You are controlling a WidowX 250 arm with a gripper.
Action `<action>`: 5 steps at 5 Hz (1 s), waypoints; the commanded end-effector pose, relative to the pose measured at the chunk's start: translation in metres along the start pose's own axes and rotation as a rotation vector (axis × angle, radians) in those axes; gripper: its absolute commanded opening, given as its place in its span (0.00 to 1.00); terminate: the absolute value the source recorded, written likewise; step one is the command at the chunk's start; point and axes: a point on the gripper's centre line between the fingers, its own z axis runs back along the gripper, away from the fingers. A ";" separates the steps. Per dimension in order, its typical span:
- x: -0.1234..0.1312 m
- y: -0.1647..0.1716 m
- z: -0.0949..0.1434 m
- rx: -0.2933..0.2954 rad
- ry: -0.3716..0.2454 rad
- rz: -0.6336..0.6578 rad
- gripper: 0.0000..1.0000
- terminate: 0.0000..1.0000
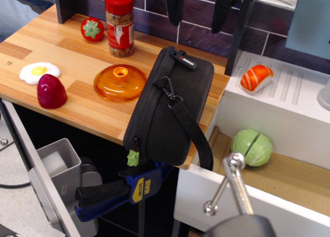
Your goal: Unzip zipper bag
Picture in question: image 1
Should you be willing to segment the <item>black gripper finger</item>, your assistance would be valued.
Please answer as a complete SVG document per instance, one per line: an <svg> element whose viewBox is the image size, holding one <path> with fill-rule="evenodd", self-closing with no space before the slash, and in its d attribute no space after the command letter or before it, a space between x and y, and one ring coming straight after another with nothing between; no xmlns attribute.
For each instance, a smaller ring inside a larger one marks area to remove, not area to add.
<svg viewBox="0 0 330 237"><path fill-rule="evenodd" d="M185 0L166 0L169 21L178 26L183 19Z"/></svg>
<svg viewBox="0 0 330 237"><path fill-rule="evenodd" d="M211 27L211 32L213 34L222 31L224 24L229 16L229 12L234 4L235 0L216 0Z"/></svg>

